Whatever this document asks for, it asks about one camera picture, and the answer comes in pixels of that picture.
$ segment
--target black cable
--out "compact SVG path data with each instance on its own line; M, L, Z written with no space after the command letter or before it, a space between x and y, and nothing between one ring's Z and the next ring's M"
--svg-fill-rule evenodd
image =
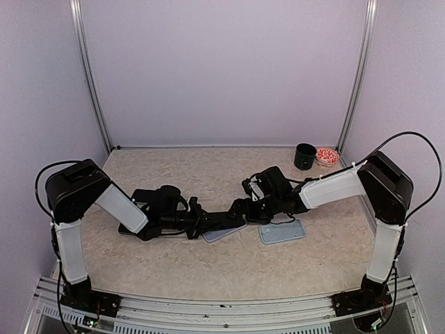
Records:
M42 174L49 170L50 168L56 167L56 166L60 166L60 165L67 165L67 164L84 164L87 166L91 166L94 167L97 171L101 172L103 175L105 175L108 179L110 178L99 166L97 166L94 163L90 163L87 161L82 161L82 160L65 160L65 161L58 161L58 162L54 162L52 164L49 164L48 166L45 166L44 168L42 168L40 170L40 172L37 174L37 177L35 178L35 182L34 182L34 194L35 194L35 199L37 200L37 203L39 204L40 209L42 209L42 211L44 213L46 213L48 216L52 217L51 213L43 206L42 201L40 200L39 197L39 191L38 191L38 185L39 185L39 179L42 176Z
M297 183L297 184L303 183L303 181L297 181L297 180L292 180L292 179L285 179L285 180L289 181L289 182Z
M378 331L388 324L389 320L391 319L391 317L392 317L392 315L394 313L394 309L396 308L397 278L398 278L396 262L394 262L394 264L393 264L393 269L394 269L394 273L395 273L395 276L394 276L394 300L392 302L392 308L391 308L391 312L389 313L389 316L385 319L385 322L381 326L377 327Z
M182 230L179 232L173 232L173 233L161 233L161 237L169 237L169 236L173 236L173 235L181 235L184 234L185 232L187 232L186 230Z
M62 314L62 308L60 306L60 280L62 278L62 262L58 263L58 280L57 280L57 308L58 308L58 315L60 317L60 322L62 323L63 328L65 329L65 331L67 332L67 334L71 334L70 330L68 330L68 326L65 323L65 320L63 320L63 314Z

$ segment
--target tabletop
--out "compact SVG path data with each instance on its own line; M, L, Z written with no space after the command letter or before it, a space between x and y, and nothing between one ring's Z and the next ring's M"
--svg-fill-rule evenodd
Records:
M114 150L104 170L129 195L171 184L197 196L208 212L227 211L246 194L241 181L270 166L291 179L325 175L314 164L293 165L290 148ZM263 245L258 225L214 243L185 235L141 241L118 234L119 223L100 208L82 225L92 286L123 294L193 300L259 300L338 292L360 286L371 259L373 233L357 198L297 215L304 239Z

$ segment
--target pink bowl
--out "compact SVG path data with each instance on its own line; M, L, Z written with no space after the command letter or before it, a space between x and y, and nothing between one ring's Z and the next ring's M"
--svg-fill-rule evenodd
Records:
M340 160L340 156L332 148L319 148L316 155L317 163L321 167L333 167Z

